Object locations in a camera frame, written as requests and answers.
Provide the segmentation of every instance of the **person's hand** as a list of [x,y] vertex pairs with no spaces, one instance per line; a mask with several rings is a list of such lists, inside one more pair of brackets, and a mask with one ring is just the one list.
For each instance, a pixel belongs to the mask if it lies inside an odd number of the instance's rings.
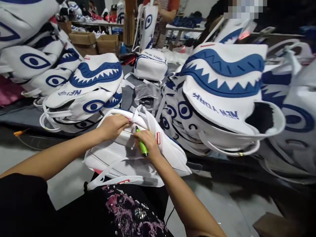
[[154,1],[154,6],[158,6],[158,12],[160,13],[160,11],[162,9],[160,2],[159,1]]
[[[160,154],[160,150],[158,148],[157,140],[154,137],[154,135],[151,133],[151,131],[143,130],[140,132],[136,132],[133,135],[143,141],[143,143],[145,144],[148,150],[147,158],[150,159],[151,162],[162,157],[162,155]],[[138,147],[138,150],[141,153],[138,139],[135,139],[135,143]]]
[[115,139],[120,133],[130,126],[129,120],[120,114],[106,117],[95,130],[101,136],[102,141]]

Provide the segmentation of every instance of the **eye graphic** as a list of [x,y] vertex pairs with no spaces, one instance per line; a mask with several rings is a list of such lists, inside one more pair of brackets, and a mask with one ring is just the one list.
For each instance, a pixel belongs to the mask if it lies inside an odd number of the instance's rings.
[[189,129],[190,129],[190,130],[197,130],[198,127],[197,127],[195,124],[190,124],[190,125],[189,125]]
[[168,130],[170,128],[170,125],[165,117],[162,117],[162,123],[163,123],[165,129]]
[[92,100],[83,106],[83,110],[87,113],[95,113],[105,106],[105,103],[102,100]]
[[57,87],[60,86],[62,84],[65,84],[67,82],[67,79],[62,77],[62,76],[58,76],[58,75],[52,75],[49,76],[48,78],[46,78],[46,84],[51,86],[51,87]]
[[168,114],[171,116],[171,118],[175,118],[177,117],[177,111],[175,110],[175,108],[173,108],[172,106],[170,105],[167,105],[168,107]]
[[282,111],[286,118],[285,130],[307,133],[315,128],[315,120],[306,110],[294,105],[284,104]]
[[182,101],[178,104],[179,115],[182,119],[189,119],[192,117],[193,112],[186,105],[185,101]]
[[31,54],[31,53],[23,54],[20,57],[20,60],[24,65],[33,69],[42,69],[42,68],[50,66],[50,62],[48,62],[45,58],[38,56],[36,54]]
[[150,27],[151,22],[152,22],[152,15],[148,15],[148,16],[146,17],[145,30],[146,30],[148,27]]
[[0,22],[0,41],[17,40],[20,36],[10,27]]
[[93,125],[95,125],[95,123],[90,120],[85,120],[81,123],[74,124],[74,126],[78,129],[87,129],[92,127]]

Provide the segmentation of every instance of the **green marker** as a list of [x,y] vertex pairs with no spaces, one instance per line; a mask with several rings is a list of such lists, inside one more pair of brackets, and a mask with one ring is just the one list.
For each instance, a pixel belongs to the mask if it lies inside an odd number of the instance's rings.
[[[136,126],[136,132],[140,132],[139,128]],[[144,157],[147,157],[148,156],[148,151],[147,151],[147,148],[145,146],[145,144],[142,142],[142,140],[138,139],[139,140],[139,146],[141,148],[141,151],[142,151],[142,154]]]

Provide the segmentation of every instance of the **white backpack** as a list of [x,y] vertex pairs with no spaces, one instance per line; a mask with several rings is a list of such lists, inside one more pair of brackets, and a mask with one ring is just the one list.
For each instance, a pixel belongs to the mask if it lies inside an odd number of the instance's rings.
[[[105,115],[105,118],[114,114],[124,115],[133,125],[124,129],[114,141],[103,142],[86,152],[85,164],[99,173],[99,176],[88,184],[88,190],[108,184],[128,183],[153,187],[164,185],[151,162],[135,147],[132,134],[136,125],[140,130],[147,129],[155,135],[162,155],[180,176],[191,174],[191,170],[186,166],[187,158],[184,151],[165,135],[151,113],[145,110],[143,114],[139,111],[141,107],[138,107],[135,113],[112,109]],[[104,176],[111,180],[104,182]]]

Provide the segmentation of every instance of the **clear plastic bag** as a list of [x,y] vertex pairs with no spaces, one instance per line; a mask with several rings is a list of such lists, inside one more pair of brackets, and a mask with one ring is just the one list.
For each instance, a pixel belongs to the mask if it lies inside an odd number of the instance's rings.
[[135,87],[135,103],[143,105],[148,111],[156,111],[161,101],[160,89],[152,83],[143,83]]

